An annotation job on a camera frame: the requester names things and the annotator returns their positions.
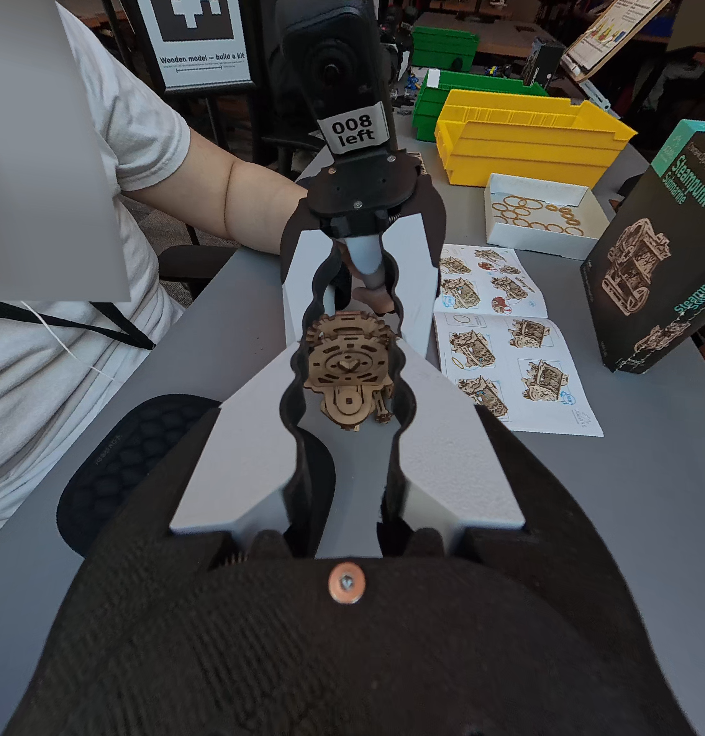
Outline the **black model kit box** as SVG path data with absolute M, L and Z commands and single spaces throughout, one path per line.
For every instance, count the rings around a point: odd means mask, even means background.
M 641 374 L 705 324 L 705 122 L 681 121 L 580 269 L 603 364 Z

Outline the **wooden gear assembly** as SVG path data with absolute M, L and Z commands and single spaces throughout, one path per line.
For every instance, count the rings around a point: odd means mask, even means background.
M 392 413 L 388 349 L 394 334 L 366 311 L 322 315 L 307 330 L 310 348 L 305 387 L 322 395 L 321 411 L 345 430 L 359 430 L 371 414 L 387 423 Z

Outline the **small black box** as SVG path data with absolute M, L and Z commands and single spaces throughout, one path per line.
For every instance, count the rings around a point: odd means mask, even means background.
M 560 67 L 560 61 L 565 51 L 566 47 L 559 41 L 540 36 L 534 38 L 531 53 L 522 73 L 524 85 L 538 84 L 544 90 L 547 90 L 554 73 Z

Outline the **person's left forearm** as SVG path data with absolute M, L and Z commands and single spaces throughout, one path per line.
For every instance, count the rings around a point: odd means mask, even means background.
M 206 233 L 274 255 L 307 194 L 277 172 L 242 161 L 196 132 L 173 174 L 125 193 Z

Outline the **grey desk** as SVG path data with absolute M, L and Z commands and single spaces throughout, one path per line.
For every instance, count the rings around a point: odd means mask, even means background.
M 705 734 L 705 361 L 686 340 L 642 375 L 602 364 L 580 264 L 522 263 L 541 289 L 604 437 L 518 432 L 620 567 L 673 693 Z M 225 400 L 285 346 L 277 259 L 243 249 L 0 531 L 0 733 L 82 564 L 55 522 L 66 483 L 119 419 L 156 395 Z

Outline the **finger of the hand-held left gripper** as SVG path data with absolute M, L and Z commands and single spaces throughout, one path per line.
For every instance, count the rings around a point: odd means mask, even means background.
M 302 339 L 305 312 L 314 301 L 313 278 L 332 246 L 333 241 L 318 229 L 284 235 L 281 263 L 287 346 Z
M 396 267 L 393 296 L 400 312 L 400 336 L 425 358 L 439 271 L 431 261 L 421 214 L 399 217 L 382 235 L 382 247 Z

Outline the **white cardboard box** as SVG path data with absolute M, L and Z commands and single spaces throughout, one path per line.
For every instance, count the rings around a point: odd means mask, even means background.
M 484 190 L 486 242 L 583 261 L 608 226 L 591 189 L 493 173 Z

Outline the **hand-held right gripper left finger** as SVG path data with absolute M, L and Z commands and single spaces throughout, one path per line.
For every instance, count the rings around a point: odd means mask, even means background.
M 175 534 L 227 531 L 247 549 L 262 530 L 291 529 L 296 554 L 315 554 L 319 501 L 298 427 L 307 357 L 291 343 L 221 404 L 170 523 Z

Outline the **yellow plastic bin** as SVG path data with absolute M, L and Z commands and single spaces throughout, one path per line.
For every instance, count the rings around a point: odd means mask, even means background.
M 636 131 L 591 102 L 451 90 L 436 124 L 436 144 L 449 155 L 460 140 L 539 143 L 621 151 Z
M 436 145 L 449 183 L 484 187 L 493 173 L 551 180 L 592 188 L 619 151 L 468 138 L 472 124 L 439 122 Z

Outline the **person's left hand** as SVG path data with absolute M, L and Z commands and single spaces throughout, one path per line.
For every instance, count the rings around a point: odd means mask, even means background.
M 385 267 L 383 262 L 378 264 L 375 271 L 366 273 L 360 271 L 353 261 L 346 262 L 353 279 L 361 281 L 363 286 L 352 288 L 352 298 L 371 308 L 376 314 L 384 315 L 395 311 L 394 301 L 385 285 Z

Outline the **white sign with black marker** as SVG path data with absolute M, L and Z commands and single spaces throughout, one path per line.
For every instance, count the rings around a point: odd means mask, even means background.
M 137 1 L 133 25 L 148 46 L 149 69 L 167 94 L 251 87 L 255 74 L 248 2 Z

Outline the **black honeycomb cushion mat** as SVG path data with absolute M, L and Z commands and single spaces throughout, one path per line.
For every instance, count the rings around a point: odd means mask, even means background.
M 56 523 L 63 541 L 85 557 L 153 467 L 219 401 L 192 394 L 164 394 L 146 400 L 118 422 L 63 490 Z M 300 428 L 315 496 L 314 521 L 289 527 L 284 538 L 295 557 L 313 557 L 329 515 L 336 486 L 333 458 L 313 434 Z

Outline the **printed instruction sheet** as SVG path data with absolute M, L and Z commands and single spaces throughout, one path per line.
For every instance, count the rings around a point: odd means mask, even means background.
M 615 1 L 574 42 L 562 63 L 575 78 L 586 78 L 662 9 L 665 1 Z

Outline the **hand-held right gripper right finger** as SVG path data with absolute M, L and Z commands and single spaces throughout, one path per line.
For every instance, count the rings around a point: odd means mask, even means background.
M 401 338 L 389 347 L 389 374 L 400 429 L 377 524 L 383 555 L 401 555 L 421 528 L 437 530 L 447 552 L 468 528 L 522 529 L 523 513 L 475 403 Z

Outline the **person's white t-shirt torso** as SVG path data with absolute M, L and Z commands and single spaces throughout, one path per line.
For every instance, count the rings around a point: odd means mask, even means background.
M 120 198 L 173 174 L 191 134 L 183 118 L 57 6 L 82 77 L 127 266 L 117 308 L 159 342 L 182 308 L 160 285 L 155 251 Z M 148 355 L 82 328 L 0 319 L 0 529 Z

